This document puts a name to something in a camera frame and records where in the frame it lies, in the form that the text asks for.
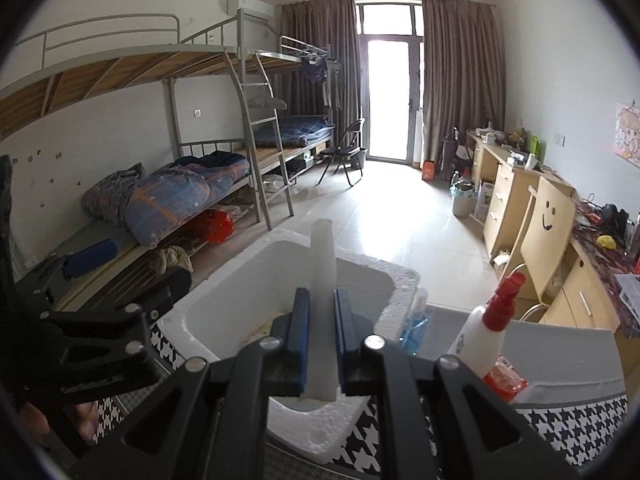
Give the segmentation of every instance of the folding chair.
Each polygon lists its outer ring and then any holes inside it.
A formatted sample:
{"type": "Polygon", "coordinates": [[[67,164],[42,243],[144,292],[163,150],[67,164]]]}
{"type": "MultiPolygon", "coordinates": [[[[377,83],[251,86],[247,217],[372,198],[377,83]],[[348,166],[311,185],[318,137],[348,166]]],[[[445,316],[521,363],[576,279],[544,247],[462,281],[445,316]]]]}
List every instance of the folding chair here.
{"type": "Polygon", "coordinates": [[[360,151],[360,137],[362,136],[363,124],[364,118],[359,118],[357,121],[351,123],[342,134],[340,142],[338,142],[337,146],[330,146],[320,152],[320,155],[330,158],[328,158],[326,167],[324,168],[322,176],[320,177],[320,180],[318,180],[318,184],[316,184],[316,186],[320,185],[322,179],[324,178],[324,175],[326,174],[326,170],[329,169],[329,166],[331,166],[336,157],[338,157],[339,161],[338,165],[335,167],[334,174],[338,173],[338,170],[340,169],[340,163],[342,163],[344,174],[347,176],[347,182],[349,183],[349,186],[353,187],[362,180],[362,177],[364,176],[364,174],[362,173],[362,164],[360,165],[360,178],[352,184],[351,179],[349,178],[349,172],[347,171],[347,165],[344,163],[344,159],[353,156],[360,151]],[[353,134],[353,137],[351,137],[351,140],[347,146],[343,146],[344,139],[349,134],[353,134]]]}

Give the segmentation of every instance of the brown curtain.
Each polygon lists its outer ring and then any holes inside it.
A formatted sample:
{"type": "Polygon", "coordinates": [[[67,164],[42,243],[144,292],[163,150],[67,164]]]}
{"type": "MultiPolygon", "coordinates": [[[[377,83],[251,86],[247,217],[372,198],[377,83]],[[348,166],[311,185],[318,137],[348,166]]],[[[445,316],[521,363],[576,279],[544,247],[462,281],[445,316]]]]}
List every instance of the brown curtain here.
{"type": "Polygon", "coordinates": [[[504,49],[487,4],[422,0],[424,159],[440,159],[452,128],[504,126],[504,49]]]}
{"type": "MultiPolygon", "coordinates": [[[[334,99],[335,135],[360,117],[360,55],[354,0],[310,0],[282,6],[282,33],[320,48],[331,47],[340,62],[337,98],[334,99]]],[[[324,114],[322,84],[299,72],[282,77],[282,98],[287,114],[324,114]]]]}

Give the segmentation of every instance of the bed railing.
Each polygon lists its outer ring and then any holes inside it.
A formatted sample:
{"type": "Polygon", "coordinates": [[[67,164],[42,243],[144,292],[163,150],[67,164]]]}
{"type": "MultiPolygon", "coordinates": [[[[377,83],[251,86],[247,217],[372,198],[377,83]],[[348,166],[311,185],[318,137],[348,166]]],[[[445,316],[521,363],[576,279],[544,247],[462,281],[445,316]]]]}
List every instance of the bed railing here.
{"type": "MultiPolygon", "coordinates": [[[[210,37],[209,33],[215,30],[220,30],[220,45],[225,46],[225,25],[229,25],[230,23],[233,23],[233,22],[241,22],[241,20],[247,19],[246,14],[242,14],[242,18],[240,18],[239,16],[240,16],[240,12],[238,12],[235,16],[232,16],[231,18],[227,18],[222,22],[214,23],[209,27],[199,30],[195,34],[191,34],[188,38],[184,38],[180,43],[202,44],[202,42],[197,40],[201,36],[204,36],[204,44],[210,44],[210,42],[213,41],[213,38],[210,37]]],[[[274,35],[276,35],[277,38],[279,38],[278,51],[281,54],[293,54],[294,56],[299,56],[302,53],[314,52],[318,56],[330,56],[329,49],[325,50],[323,48],[318,48],[315,45],[312,45],[310,43],[305,43],[305,41],[300,41],[290,36],[283,36],[279,31],[277,31],[271,25],[271,23],[265,20],[254,18],[252,21],[256,21],[261,25],[265,26],[274,35]]]]}
{"type": "Polygon", "coordinates": [[[14,45],[14,48],[17,46],[26,43],[27,41],[35,40],[36,38],[42,37],[42,66],[44,68],[45,58],[47,52],[54,50],[56,48],[60,48],[61,46],[66,46],[72,43],[79,43],[80,41],[92,40],[94,38],[104,38],[105,36],[116,36],[117,34],[132,34],[137,32],[175,32],[175,42],[180,43],[180,19],[175,14],[165,14],[160,12],[142,12],[137,14],[113,14],[111,16],[99,16],[98,18],[87,18],[86,20],[78,20],[77,22],[65,23],[64,25],[58,25],[57,27],[47,28],[46,30],[41,30],[36,34],[31,34],[27,36],[23,40],[20,40],[18,43],[14,45]],[[55,32],[57,30],[62,30],[64,28],[76,27],[78,25],[84,25],[85,23],[93,23],[93,22],[103,22],[105,20],[120,20],[123,18],[171,18],[175,20],[175,27],[145,27],[145,28],[128,28],[124,30],[113,30],[111,32],[102,32],[99,34],[91,34],[88,36],[81,36],[80,38],[74,38],[72,40],[61,41],[56,44],[48,44],[47,40],[49,39],[49,34],[55,32]]]}
{"type": "Polygon", "coordinates": [[[290,52],[295,52],[294,55],[300,55],[302,53],[307,53],[307,52],[313,52],[315,54],[317,54],[318,56],[330,56],[330,50],[327,49],[323,49],[323,48],[318,48],[315,45],[312,45],[310,43],[305,43],[305,41],[300,41],[297,40],[296,38],[291,38],[290,36],[281,36],[280,37],[280,52],[282,54],[288,54],[288,52],[285,52],[285,50],[290,51],[290,52]],[[294,45],[288,45],[285,43],[285,41],[290,41],[291,43],[293,43],[294,45]]]}
{"type": "Polygon", "coordinates": [[[213,150],[218,150],[219,149],[219,147],[218,147],[219,144],[228,144],[229,145],[229,152],[233,153],[234,152],[234,144],[244,144],[244,138],[198,140],[197,142],[181,142],[180,143],[180,149],[182,150],[182,156],[187,155],[185,153],[185,150],[187,148],[190,151],[189,155],[194,155],[193,148],[199,146],[200,147],[200,151],[202,152],[201,156],[205,156],[205,155],[207,155],[206,150],[205,150],[205,146],[210,146],[211,144],[213,144],[213,150]]]}

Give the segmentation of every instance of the red spray nozzle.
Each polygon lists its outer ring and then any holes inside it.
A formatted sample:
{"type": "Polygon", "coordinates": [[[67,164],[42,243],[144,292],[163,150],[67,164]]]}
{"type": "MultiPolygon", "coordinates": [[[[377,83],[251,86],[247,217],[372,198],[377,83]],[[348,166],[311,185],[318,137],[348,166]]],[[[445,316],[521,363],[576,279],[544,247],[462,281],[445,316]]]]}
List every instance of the red spray nozzle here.
{"type": "Polygon", "coordinates": [[[501,332],[507,327],[515,313],[514,299],[526,281],[524,274],[514,272],[498,285],[482,315],[482,322],[489,330],[501,332]]]}

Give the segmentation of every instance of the human hand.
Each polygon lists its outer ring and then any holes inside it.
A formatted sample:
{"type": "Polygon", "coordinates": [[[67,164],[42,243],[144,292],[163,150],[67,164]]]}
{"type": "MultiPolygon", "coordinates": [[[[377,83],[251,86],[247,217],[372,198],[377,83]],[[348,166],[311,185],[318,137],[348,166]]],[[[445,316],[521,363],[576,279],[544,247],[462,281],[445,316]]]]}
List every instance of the human hand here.
{"type": "MultiPolygon", "coordinates": [[[[91,440],[95,432],[98,431],[97,401],[76,404],[74,408],[66,411],[66,414],[85,440],[91,440]]],[[[42,444],[43,437],[49,434],[50,430],[47,417],[29,402],[22,407],[19,416],[20,421],[29,430],[34,440],[42,444]]]]}

